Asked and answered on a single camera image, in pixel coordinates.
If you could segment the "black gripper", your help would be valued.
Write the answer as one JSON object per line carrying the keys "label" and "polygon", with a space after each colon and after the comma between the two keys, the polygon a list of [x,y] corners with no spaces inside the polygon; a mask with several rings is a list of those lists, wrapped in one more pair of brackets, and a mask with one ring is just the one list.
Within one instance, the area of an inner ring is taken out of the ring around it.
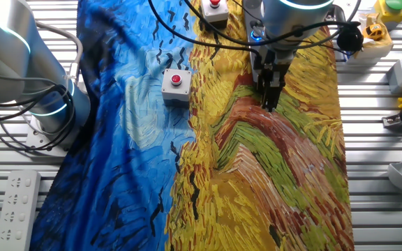
{"label": "black gripper", "polygon": [[[259,87],[262,93],[262,108],[271,110],[269,101],[270,88],[273,89],[272,108],[276,109],[281,92],[285,86],[285,75],[292,63],[291,50],[272,50],[268,47],[260,47],[259,54],[254,57],[253,72],[258,77]],[[271,84],[270,77],[262,74],[263,70],[268,70],[274,74],[274,81]]]}

